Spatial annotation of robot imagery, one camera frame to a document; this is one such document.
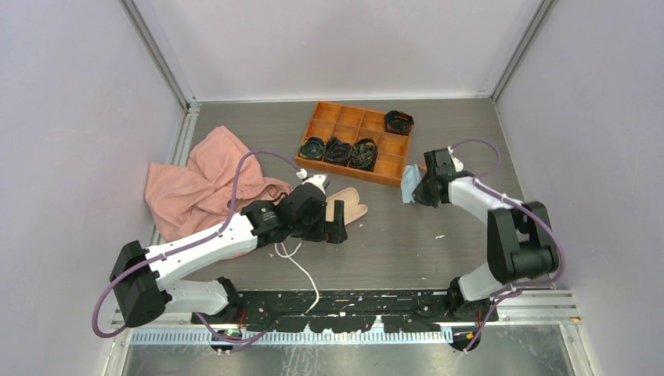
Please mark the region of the light blue cleaning cloth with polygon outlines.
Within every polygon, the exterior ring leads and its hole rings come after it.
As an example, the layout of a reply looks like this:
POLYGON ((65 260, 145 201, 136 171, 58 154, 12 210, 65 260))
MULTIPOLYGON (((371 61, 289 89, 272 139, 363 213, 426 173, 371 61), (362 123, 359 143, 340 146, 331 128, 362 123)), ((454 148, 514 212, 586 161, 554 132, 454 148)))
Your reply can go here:
POLYGON ((422 177, 418 164, 409 164, 404 168, 400 183, 402 203, 412 204, 415 202, 413 193, 421 179, 422 177))

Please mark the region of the pink glasses case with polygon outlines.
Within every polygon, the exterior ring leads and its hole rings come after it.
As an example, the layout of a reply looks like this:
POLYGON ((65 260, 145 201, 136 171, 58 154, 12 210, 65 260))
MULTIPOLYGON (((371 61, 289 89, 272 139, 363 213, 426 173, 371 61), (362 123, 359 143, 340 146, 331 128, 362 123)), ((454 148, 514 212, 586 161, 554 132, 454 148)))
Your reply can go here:
POLYGON ((366 204, 359 203, 359 193, 356 188, 347 187, 327 197, 326 218, 331 222, 334 219, 334 202, 343 201, 344 203, 344 224, 348 224, 360 219, 368 212, 366 204))

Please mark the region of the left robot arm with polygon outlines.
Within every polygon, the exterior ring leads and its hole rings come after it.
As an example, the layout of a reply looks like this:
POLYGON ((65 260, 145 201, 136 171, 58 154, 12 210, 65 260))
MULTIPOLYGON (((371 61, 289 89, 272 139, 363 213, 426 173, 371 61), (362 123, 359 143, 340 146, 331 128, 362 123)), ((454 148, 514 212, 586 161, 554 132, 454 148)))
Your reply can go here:
POLYGON ((148 248, 137 240, 122 247, 110 274, 112 291, 126 327, 141 327, 168 313, 201 313, 233 323, 241 300, 223 278, 187 280, 199 269, 244 255, 288 237, 340 244, 347 240, 343 201, 333 202, 327 219, 323 188, 307 182, 278 202, 254 201, 221 225, 148 248))

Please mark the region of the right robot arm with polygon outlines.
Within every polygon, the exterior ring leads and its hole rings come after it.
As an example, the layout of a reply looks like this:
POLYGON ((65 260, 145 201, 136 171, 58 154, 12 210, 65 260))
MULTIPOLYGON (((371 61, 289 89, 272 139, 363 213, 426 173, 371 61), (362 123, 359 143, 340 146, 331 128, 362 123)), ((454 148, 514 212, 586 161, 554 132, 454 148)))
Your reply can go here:
POLYGON ((425 153, 424 163, 426 172, 414 200, 434 208, 452 204, 486 226, 486 261, 454 278, 446 291, 447 311, 454 320, 469 320, 478 302, 514 295, 532 282, 558 275, 563 257, 544 204, 498 193, 463 170, 451 149, 425 153))

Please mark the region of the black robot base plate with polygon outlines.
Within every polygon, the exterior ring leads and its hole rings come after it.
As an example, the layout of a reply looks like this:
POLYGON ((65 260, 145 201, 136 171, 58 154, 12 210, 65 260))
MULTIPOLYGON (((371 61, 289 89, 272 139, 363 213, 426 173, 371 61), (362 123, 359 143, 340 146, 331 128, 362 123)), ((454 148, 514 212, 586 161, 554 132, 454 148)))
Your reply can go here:
POLYGON ((388 333, 428 332, 444 323, 497 321, 488 300, 454 306, 444 290, 241 291, 215 315, 195 324, 242 324, 254 332, 366 332, 382 322, 388 333))

